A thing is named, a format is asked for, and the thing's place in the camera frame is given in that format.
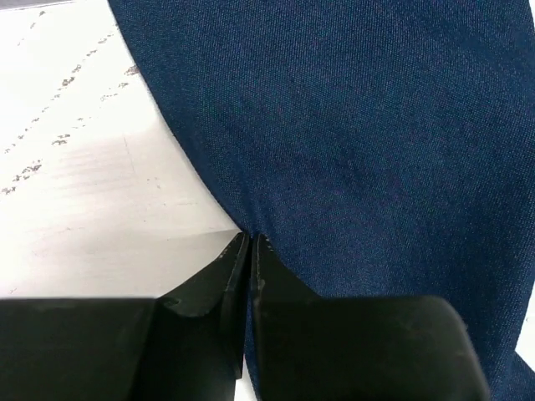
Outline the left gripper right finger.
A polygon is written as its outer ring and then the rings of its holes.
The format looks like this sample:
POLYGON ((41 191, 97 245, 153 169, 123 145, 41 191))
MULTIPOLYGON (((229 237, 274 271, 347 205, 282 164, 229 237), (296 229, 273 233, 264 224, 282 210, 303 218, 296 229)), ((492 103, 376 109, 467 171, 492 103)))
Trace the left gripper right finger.
POLYGON ((253 242, 252 320, 264 400, 487 400, 455 309, 439 297, 321 297, 253 242))

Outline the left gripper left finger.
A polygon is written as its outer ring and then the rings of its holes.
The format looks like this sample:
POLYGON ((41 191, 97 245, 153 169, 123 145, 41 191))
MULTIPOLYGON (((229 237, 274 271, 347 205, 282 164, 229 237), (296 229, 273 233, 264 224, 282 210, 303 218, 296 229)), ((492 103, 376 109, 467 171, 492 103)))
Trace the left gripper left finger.
POLYGON ((250 238, 161 297, 4 298, 4 400, 231 400, 250 238))

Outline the blue denim trousers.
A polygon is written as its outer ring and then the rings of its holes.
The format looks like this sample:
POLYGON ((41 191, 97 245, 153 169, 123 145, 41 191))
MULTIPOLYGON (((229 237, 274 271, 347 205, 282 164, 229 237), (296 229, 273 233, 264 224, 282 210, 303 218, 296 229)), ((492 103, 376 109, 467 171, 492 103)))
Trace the blue denim trousers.
POLYGON ((217 202, 328 296, 433 294, 495 400, 531 400, 527 1, 113 1, 217 202))

